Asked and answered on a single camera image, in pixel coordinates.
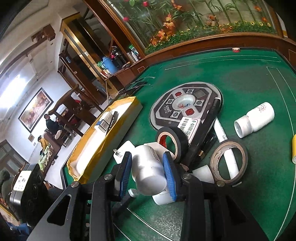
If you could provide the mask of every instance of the window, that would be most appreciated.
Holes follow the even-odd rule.
[[[0,107],[9,109],[15,104],[24,88],[26,87],[27,82],[25,79],[16,76],[13,81],[9,83],[5,91],[0,97]]]

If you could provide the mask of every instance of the screw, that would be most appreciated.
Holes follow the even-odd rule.
[[[112,175],[111,173],[108,173],[108,174],[106,174],[106,175],[104,176],[104,179],[105,179],[105,180],[110,180],[110,179],[112,179],[112,177],[113,177],[113,175]]]
[[[190,174],[190,173],[185,173],[185,174],[183,175],[183,178],[184,178],[185,180],[188,180],[188,179],[191,178],[191,174]]]
[[[225,186],[225,182],[220,181],[220,180],[217,181],[216,184],[217,184],[218,187],[224,187]]]
[[[77,182],[77,181],[71,183],[71,187],[73,187],[73,188],[78,187],[78,185],[79,185],[79,182]]]

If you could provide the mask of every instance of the white plastic bottle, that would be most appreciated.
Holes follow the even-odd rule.
[[[243,138],[252,132],[260,130],[273,119],[274,109],[271,104],[264,102],[237,119],[234,122],[234,128],[239,138]]]

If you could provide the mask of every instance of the small box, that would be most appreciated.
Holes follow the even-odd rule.
[[[102,132],[106,132],[106,130],[108,129],[109,125],[110,125],[110,121],[112,120],[113,115],[111,114],[110,111],[105,112],[102,117],[100,118],[100,120],[96,123],[96,125],[94,126],[94,128],[96,130],[100,130]]]

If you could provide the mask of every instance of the electrical tape roll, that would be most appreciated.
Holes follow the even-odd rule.
[[[230,148],[238,148],[240,150],[242,154],[242,168],[239,170],[238,174],[234,178],[230,180],[225,180],[220,176],[218,165],[219,165],[219,160],[221,156],[224,154],[226,150]],[[233,185],[240,181],[241,177],[243,176],[244,172],[247,169],[247,165],[248,165],[247,149],[240,142],[237,142],[236,140],[233,140],[233,139],[228,139],[228,140],[222,141],[220,145],[217,147],[217,149],[214,151],[211,157],[210,169],[215,181],[220,180],[226,184]]]
[[[174,161],[179,162],[188,152],[189,144],[185,133],[178,127],[162,127],[157,131],[155,141],[166,147],[166,138],[170,137],[175,145]]]

